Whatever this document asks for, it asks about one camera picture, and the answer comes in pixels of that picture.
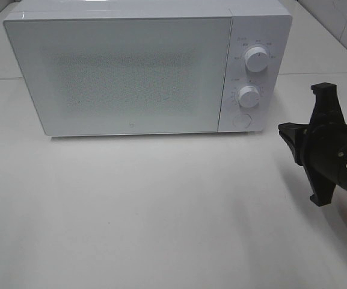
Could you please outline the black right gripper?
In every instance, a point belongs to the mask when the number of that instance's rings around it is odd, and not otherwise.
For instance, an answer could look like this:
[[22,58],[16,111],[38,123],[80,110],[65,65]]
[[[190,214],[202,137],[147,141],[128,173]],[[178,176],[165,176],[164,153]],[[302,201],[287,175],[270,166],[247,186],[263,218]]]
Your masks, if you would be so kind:
[[345,124],[337,96],[337,85],[322,82],[311,86],[316,96],[309,124],[286,122],[278,126],[297,164],[303,166],[313,194],[310,200],[322,207],[332,202],[336,184],[346,176],[344,161],[338,156],[344,147],[339,139]]

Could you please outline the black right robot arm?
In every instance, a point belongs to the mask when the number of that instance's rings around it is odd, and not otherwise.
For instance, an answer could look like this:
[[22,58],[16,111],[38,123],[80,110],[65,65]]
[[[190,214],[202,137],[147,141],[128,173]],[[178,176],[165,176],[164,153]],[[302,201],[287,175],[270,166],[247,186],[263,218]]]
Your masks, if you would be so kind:
[[311,89],[316,102],[309,123],[283,123],[278,129],[304,168],[313,190],[310,200],[321,207],[331,203],[335,187],[347,191],[347,124],[335,84],[323,82]]

